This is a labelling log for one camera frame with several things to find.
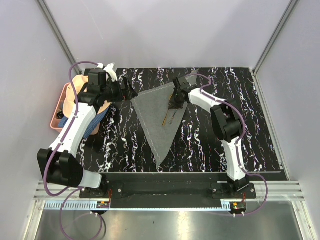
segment orange basket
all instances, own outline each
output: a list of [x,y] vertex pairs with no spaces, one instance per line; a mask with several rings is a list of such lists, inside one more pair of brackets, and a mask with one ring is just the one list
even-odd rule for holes
[[[58,104],[56,105],[55,111],[53,113],[53,117],[50,123],[50,127],[54,130],[56,130],[57,132],[61,133],[62,128],[58,127],[61,119],[57,118],[57,113],[62,111],[63,109],[63,103],[67,97],[67,87],[69,86],[70,83],[67,83],[66,85],[64,85],[61,96],[59,98]],[[99,132],[99,127],[100,127],[100,123],[96,126],[96,128],[93,130],[93,132],[91,133],[91,135],[96,135]]]

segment black marble surface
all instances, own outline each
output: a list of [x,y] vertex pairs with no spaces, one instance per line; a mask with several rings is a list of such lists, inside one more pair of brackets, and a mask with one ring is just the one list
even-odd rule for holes
[[[195,68],[118,69],[141,93],[172,82]],[[212,85],[205,90],[222,99],[236,99],[247,124],[242,141],[244,164],[250,172],[280,170],[258,93],[248,68],[200,68]],[[208,81],[197,77],[199,85]],[[83,139],[77,159],[93,172],[224,172],[227,168],[222,143],[216,139],[211,117],[189,104],[166,159],[156,168],[155,157],[131,102],[112,104],[97,135]]]

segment blue cloth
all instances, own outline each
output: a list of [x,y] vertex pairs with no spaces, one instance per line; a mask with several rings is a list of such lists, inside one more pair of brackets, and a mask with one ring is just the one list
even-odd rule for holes
[[[104,117],[106,116],[107,112],[109,110],[109,107],[104,110],[103,112],[99,113],[98,115],[95,116],[95,118],[90,122],[89,126],[87,127],[87,129],[85,130],[85,133],[83,135],[84,139],[87,139],[92,132],[96,129],[96,127],[98,126],[98,124],[102,121],[102,119],[104,119]],[[63,128],[69,118],[67,118],[66,116],[64,116],[61,121],[58,124],[59,128]]]

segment wall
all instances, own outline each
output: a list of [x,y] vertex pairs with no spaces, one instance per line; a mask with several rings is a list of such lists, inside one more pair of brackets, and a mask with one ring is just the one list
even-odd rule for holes
[[251,67],[290,0],[46,0],[78,61]]
[[300,1],[258,72],[290,176],[320,236],[320,2]]
[[40,148],[58,135],[50,120],[69,62],[36,1],[0,1],[0,235],[21,239],[41,178]]

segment gray cloth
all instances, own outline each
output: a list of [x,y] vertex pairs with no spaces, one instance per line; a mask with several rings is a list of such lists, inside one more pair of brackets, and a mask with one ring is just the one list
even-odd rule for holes
[[[196,83],[197,77],[190,76],[187,80],[193,85]],[[146,139],[156,159],[157,168],[170,151],[188,105],[185,103],[182,109],[177,111],[170,109],[168,111],[169,99],[173,92],[174,84],[172,82],[155,89],[143,91],[132,100]]]

